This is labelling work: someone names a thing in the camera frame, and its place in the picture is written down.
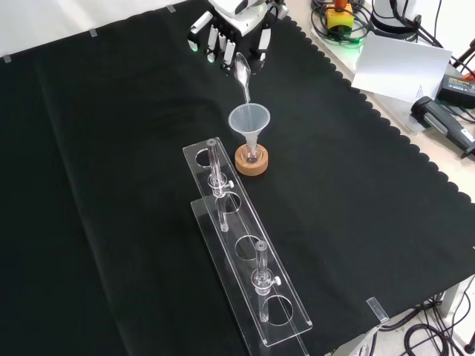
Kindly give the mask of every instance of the black cloth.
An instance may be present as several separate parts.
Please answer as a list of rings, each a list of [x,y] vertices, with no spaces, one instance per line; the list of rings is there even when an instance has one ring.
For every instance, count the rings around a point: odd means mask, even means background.
[[[0,78],[0,354],[126,355],[33,61]]]
[[[204,1],[29,54],[108,303],[130,355],[244,355],[189,207],[182,148],[219,136],[239,85],[192,53]],[[269,169],[243,183],[313,321],[322,355],[475,273],[474,206],[372,110],[288,18],[251,79]]]

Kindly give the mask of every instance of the white paper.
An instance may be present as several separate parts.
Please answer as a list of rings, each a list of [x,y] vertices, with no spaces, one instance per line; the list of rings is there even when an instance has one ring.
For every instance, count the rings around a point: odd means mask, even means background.
[[[370,33],[352,86],[414,103],[435,99],[452,52]]]

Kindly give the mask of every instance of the acrylic test tube rack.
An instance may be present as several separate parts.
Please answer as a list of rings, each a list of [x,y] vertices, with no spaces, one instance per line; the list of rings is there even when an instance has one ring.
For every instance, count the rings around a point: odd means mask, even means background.
[[[183,149],[202,199],[191,203],[252,356],[308,355],[305,308],[219,138]]]

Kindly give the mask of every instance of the tape strip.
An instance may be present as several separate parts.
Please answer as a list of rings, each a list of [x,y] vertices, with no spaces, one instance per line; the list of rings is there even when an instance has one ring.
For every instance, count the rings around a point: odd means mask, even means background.
[[[384,323],[389,320],[389,317],[387,316],[383,307],[381,306],[381,304],[379,304],[379,301],[377,301],[375,297],[371,297],[366,301],[366,303],[368,303],[371,310],[373,310],[373,313],[376,314],[381,323]]]

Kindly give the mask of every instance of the black power adapter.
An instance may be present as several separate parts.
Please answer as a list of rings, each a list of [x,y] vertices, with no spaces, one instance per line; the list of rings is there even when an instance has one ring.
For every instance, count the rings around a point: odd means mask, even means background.
[[[475,108],[475,82],[445,74],[437,99],[454,106],[473,109]]]

